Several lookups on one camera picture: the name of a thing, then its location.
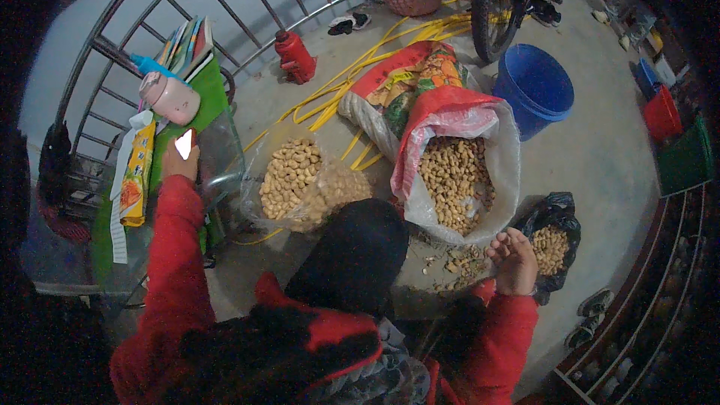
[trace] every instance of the phone screen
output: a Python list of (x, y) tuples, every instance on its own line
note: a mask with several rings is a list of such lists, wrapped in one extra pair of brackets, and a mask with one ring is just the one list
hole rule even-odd
[(187, 159), (190, 156), (190, 150), (192, 149), (192, 129), (186, 131), (183, 136), (175, 140), (175, 147), (183, 159)]

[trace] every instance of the metal railing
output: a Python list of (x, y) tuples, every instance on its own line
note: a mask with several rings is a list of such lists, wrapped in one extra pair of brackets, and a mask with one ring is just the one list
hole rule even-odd
[[(105, 67), (103, 68), (99, 79), (95, 83), (95, 86), (92, 88), (89, 99), (85, 104), (84, 112), (81, 115), (76, 136), (72, 144), (71, 152), (71, 157), (73, 158), (73, 172), (69, 175), (69, 177), (73, 181), (73, 190), (75, 192), (82, 191), (82, 194), (80, 198), (78, 198), (77, 195), (71, 197), (66, 204), (66, 210), (75, 216), (83, 217), (88, 220), (92, 220), (95, 217), (95, 210), (98, 209), (100, 204), (100, 195), (104, 191), (104, 188), (107, 186), (108, 176), (106, 172), (103, 175), (103, 171), (107, 167), (113, 167), (113, 158), (110, 157), (110, 155), (113, 153), (113, 151), (118, 150), (120, 145), (117, 139), (118, 135), (93, 136), (85, 131), (86, 124), (88, 124), (88, 122), (90, 121), (97, 121), (108, 124), (115, 129), (118, 129), (119, 131), (128, 130), (127, 125), (125, 125), (124, 123), (116, 122), (113, 119), (107, 117), (106, 115), (103, 115), (102, 111), (99, 110), (99, 108), (101, 107), (95, 106), (97, 104), (98, 94), (103, 93), (109, 95), (116, 101), (126, 104), (133, 109), (137, 108), (135, 100), (131, 100), (105, 85), (111, 68), (113, 68), (114, 65), (118, 65), (124, 70), (128, 71), (130, 74), (138, 78), (141, 77), (135, 66), (128, 58), (128, 55), (125, 52), (125, 47), (128, 45), (128, 42), (131, 40), (133, 35), (135, 35), (135, 32), (138, 29), (144, 29), (155, 39), (159, 40), (163, 44), (165, 43), (166, 38), (164, 38), (160, 34), (160, 32), (155, 30), (155, 28), (153, 28), (148, 22), (146, 22), (149, 14), (152, 13), (153, 10), (155, 10), (160, 3), (166, 2), (175, 10), (177, 10), (185, 19), (192, 19), (192, 16), (180, 3), (178, 3), (177, 0), (152, 0), (150, 4), (148, 4), (148, 6), (139, 14), (137, 19), (135, 19), (135, 22), (131, 24), (129, 30), (124, 34), (121, 40), (117, 43), (114, 43), (113, 41), (105, 37), (102, 32), (107, 27), (108, 23), (111, 21), (111, 19), (116, 14), (117, 10), (120, 8), (121, 4), (123, 4), (124, 1), (125, 0), (111, 0), (109, 4), (104, 8), (103, 12), (100, 14), (97, 22), (95, 22), (95, 25), (90, 31), (90, 34), (88, 34), (87, 38), (85, 39), (82, 49), (80, 50), (75, 64), (70, 72), (70, 76), (67, 79), (67, 83), (65, 85), (63, 95), (60, 99), (59, 108), (55, 117), (56, 124), (62, 123), (65, 119), (65, 115), (71, 102), (72, 95), (78, 84), (78, 78), (80, 77), (81, 71), (91, 54), (96, 52), (107, 58), (107, 63), (105, 64)], [(229, 61), (229, 63), (233, 65), (234, 70), (231, 73), (232, 76), (237, 76), (237, 74), (243, 71), (243, 69), (247, 68), (247, 66), (252, 61), (260, 57), (266, 50), (272, 47), (275, 43), (275, 39), (273, 38), (264, 43), (260, 42), (258, 38), (253, 34), (253, 32), (248, 28), (247, 24), (243, 22), (242, 19), (240, 19), (240, 16), (238, 16), (238, 14), (233, 10), (233, 8), (228, 4), (226, 0), (216, 1), (222, 6), (222, 8), (225, 9), (229, 16), (238, 25), (239, 29), (243, 33), (245, 33), (247, 39), (252, 41), (252, 43), (256, 47), (256, 50), (251, 53), (247, 58), (239, 61), (230, 54), (229, 50), (227, 50), (217, 41), (214, 41), (214, 48), (219, 51), (222, 56)], [(311, 20), (315, 16), (321, 14), (323, 11), (327, 11), (329, 8), (332, 8), (347, 0), (326, 0), (326, 4), (320, 6), (317, 10), (313, 11), (307, 9), (303, 0), (295, 0), (297, 2), (297, 6), (299, 7), (299, 9), (301, 9), (303, 17), (299, 21), (287, 26), (283, 25), (278, 16), (278, 13), (267, 0), (260, 1), (262, 2), (263, 6), (267, 10), (267, 13), (270, 15), (272, 20), (275, 22), (275, 24), (277, 24), (279, 30), (293, 30), (301, 26), (303, 23)], [(107, 147), (108, 156), (105, 158), (105, 160), (102, 160), (99, 159), (97, 156), (94, 156), (95, 154), (83, 153), (83, 151), (78, 148), (81, 141), (90, 141), (92, 143), (99, 144), (100, 146)]]

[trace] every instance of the red bucket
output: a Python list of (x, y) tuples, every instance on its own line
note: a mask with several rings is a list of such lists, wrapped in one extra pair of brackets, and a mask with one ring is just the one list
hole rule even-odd
[(662, 141), (683, 132), (678, 107), (665, 85), (661, 86), (655, 97), (645, 105), (643, 114), (650, 136), (655, 141)]

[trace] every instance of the stack of books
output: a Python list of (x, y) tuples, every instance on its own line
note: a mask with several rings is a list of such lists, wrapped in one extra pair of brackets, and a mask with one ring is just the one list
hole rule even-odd
[(195, 16), (192, 21), (185, 21), (175, 30), (155, 61), (189, 82), (213, 56), (210, 20), (207, 16), (204, 19)]

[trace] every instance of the white wall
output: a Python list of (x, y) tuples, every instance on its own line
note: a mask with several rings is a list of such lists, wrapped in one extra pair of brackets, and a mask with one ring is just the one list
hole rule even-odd
[[(77, 54), (81, 50), (83, 42), (95, 21), (110, 1), (77, 0), (59, 14), (45, 35), (26, 86), (20, 116), (20, 128), (28, 136), (33, 178), (37, 178), (38, 174), (42, 140), (45, 138), (48, 127), (54, 122), (63, 88), (71, 73)], [(103, 34), (111, 41), (119, 42), (138, 15), (151, 1), (125, 0), (103, 31)], [(256, 50), (252, 41), (249, 40), (242, 29), (216, 0), (176, 1), (191, 15), (209, 15), (213, 21), (212, 33), (214, 39), (223, 45), (239, 62), (243, 62)], [(226, 1), (262, 44), (274, 37), (278, 27), (260, 0)], [(267, 1), (270, 2), (280, 20), (286, 26), (298, 21), (303, 16), (295, 0)], [(296, 31), (300, 34), (312, 32), (319, 26), (325, 26), (334, 17), (342, 15), (349, 7), (358, 5), (362, 1), (349, 0), (342, 5), (338, 5), (333, 10), (326, 11), (317, 18), (306, 22)], [(303, 0), (303, 2), (309, 12), (313, 12), (327, 4), (326, 0)], [(146, 22), (160, 34), (169, 36), (182, 20), (182, 16), (170, 4), (162, 1), (149, 15)], [(161, 46), (162, 44), (157, 39), (140, 28), (131, 38), (126, 50), (154, 56), (161, 49)], [(263, 57), (254, 61), (247, 68), (247, 72), (241, 72), (236, 77), (238, 84), (241, 85), (244, 80), (257, 72), (260, 66), (273, 58), (276, 58), (276, 55), (270, 49)], [(100, 78), (106, 63), (107, 59), (96, 52), (92, 52), (85, 63), (66, 113), (71, 140), (77, 132), (78, 124), (92, 89)], [(224, 60), (221, 65), (233, 71), (234, 67), (229, 61)], [(139, 79), (116, 66), (112, 68), (104, 85), (132, 101), (136, 101), (138, 99), (139, 83)], [(241, 95), (241, 90), (239, 90), (236, 101), (240, 106), (242, 106)], [(108, 119), (123, 124), (127, 124), (128, 118), (135, 112), (128, 105), (104, 93), (98, 94), (92, 110)], [(118, 133), (118, 130), (103, 122), (89, 118), (85, 125), (85, 132), (105, 141), (110, 141)], [(81, 139), (78, 151), (96, 158), (104, 158), (107, 149), (104, 146)]]

